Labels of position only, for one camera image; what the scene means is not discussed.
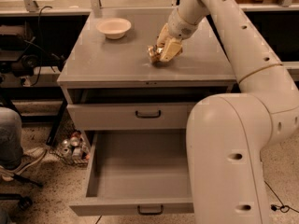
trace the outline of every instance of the bowl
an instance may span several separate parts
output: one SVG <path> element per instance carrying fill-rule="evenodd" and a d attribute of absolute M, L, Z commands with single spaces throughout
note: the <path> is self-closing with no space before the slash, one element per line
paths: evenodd
<path fill-rule="evenodd" d="M 96 25 L 96 29 L 105 34 L 108 39 L 120 39 L 130 28 L 131 23 L 120 18 L 105 19 Z"/>

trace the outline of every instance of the speckled floor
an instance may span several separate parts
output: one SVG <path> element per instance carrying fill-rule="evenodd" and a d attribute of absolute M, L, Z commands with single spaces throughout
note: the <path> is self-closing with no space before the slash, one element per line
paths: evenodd
<path fill-rule="evenodd" d="M 63 122 L 71 123 L 66 113 Z M 59 135 L 64 135 L 60 128 Z M 46 147 L 50 133 L 50 125 L 30 125 L 22 129 L 22 145 L 24 149 Z M 266 147 L 262 153 L 264 177 L 277 193 L 279 198 L 294 209 L 299 209 L 299 132 L 293 138 L 281 144 Z M 69 207 L 71 201 L 79 200 L 82 195 L 82 182 L 86 167 L 70 166 L 62 163 L 55 156 L 47 154 L 35 168 L 28 169 L 23 176 L 44 185 L 39 188 L 32 184 L 18 181 L 0 180 L 0 192 L 19 193 L 29 196 L 34 204 L 26 211 L 21 211 L 18 201 L 0 201 L 0 206 L 8 211 L 11 219 L 20 224 L 68 224 L 68 223 L 102 223 L 102 224 L 193 224 L 193 214 L 161 215 L 156 217 L 78 217 Z M 276 196 L 267 189 L 269 202 L 279 204 Z M 288 213 L 270 210 L 274 224 L 299 223 L 299 214 L 290 210 Z"/>

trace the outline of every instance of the person's leg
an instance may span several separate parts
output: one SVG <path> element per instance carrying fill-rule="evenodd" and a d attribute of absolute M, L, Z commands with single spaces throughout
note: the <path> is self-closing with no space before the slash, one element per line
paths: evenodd
<path fill-rule="evenodd" d="M 0 207 L 0 224 L 9 224 L 11 220 L 8 213 Z"/>
<path fill-rule="evenodd" d="M 21 163 L 21 118 L 17 112 L 0 107 L 0 166 L 14 169 Z"/>

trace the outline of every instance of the black cable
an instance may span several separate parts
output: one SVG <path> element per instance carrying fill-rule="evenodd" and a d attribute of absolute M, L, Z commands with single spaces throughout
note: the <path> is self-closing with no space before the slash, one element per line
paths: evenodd
<path fill-rule="evenodd" d="M 39 32 L 39 35 L 40 35 L 40 44 L 41 44 L 41 47 L 43 47 L 43 35 L 42 35 L 42 32 L 41 32 L 41 29 L 40 29 L 40 17 L 41 17 L 41 13 L 43 12 L 43 10 L 45 8 L 52 8 L 50 6 L 44 6 L 40 9 L 39 13 L 38 13 L 38 20 L 37 20 L 37 28 L 38 28 L 38 32 Z M 38 71 L 38 74 L 37 74 L 37 78 L 36 78 L 36 82 L 34 84 L 32 84 L 31 86 L 34 86 L 37 84 L 38 80 L 39 80 L 39 77 L 40 77 L 40 72 L 41 72 L 41 64 L 43 62 L 43 53 L 42 53 L 42 50 L 40 51 L 40 63 L 39 63 L 39 71 Z"/>
<path fill-rule="evenodd" d="M 40 49 L 41 51 L 43 51 L 44 53 L 46 53 L 47 55 L 49 55 L 44 49 L 42 49 L 41 47 L 39 47 L 37 44 L 35 44 L 35 43 L 31 42 L 31 41 L 26 41 L 26 40 L 25 40 L 25 42 L 28 43 L 31 46 L 34 46 L 34 47 Z"/>
<path fill-rule="evenodd" d="M 270 188 L 270 190 L 273 192 L 273 194 L 278 198 L 278 200 L 280 201 L 281 205 L 275 205 L 275 204 L 272 204 L 271 205 L 271 210 L 272 211 L 277 211 L 279 210 L 280 212 L 282 213 L 287 213 L 289 212 L 290 210 L 296 212 L 296 213 L 299 213 L 299 211 L 297 211 L 296 209 L 290 207 L 289 205 L 285 205 L 281 200 L 280 198 L 278 197 L 278 195 L 274 192 L 274 190 L 270 187 L 270 185 L 264 181 L 264 183 L 268 186 L 268 188 Z"/>
<path fill-rule="evenodd" d="M 102 218 L 102 216 L 100 216 L 97 221 L 95 222 L 95 224 L 99 223 L 100 219 Z"/>

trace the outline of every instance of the drawer handle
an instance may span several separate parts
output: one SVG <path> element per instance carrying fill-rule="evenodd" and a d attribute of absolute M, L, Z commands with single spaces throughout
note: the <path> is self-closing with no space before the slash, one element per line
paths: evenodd
<path fill-rule="evenodd" d="M 145 114 L 145 113 L 141 113 L 138 110 L 136 110 L 135 112 L 135 116 L 139 119 L 157 119 L 161 116 L 161 110 L 158 110 L 156 113 L 153 114 Z"/>
<path fill-rule="evenodd" d="M 140 205 L 138 206 L 138 214 L 141 216 L 156 216 L 156 215 L 160 215 L 163 213 L 164 207 L 161 205 L 160 206 L 160 211 L 159 212 L 155 212 L 155 213 L 144 213 L 141 211 L 141 207 Z"/>

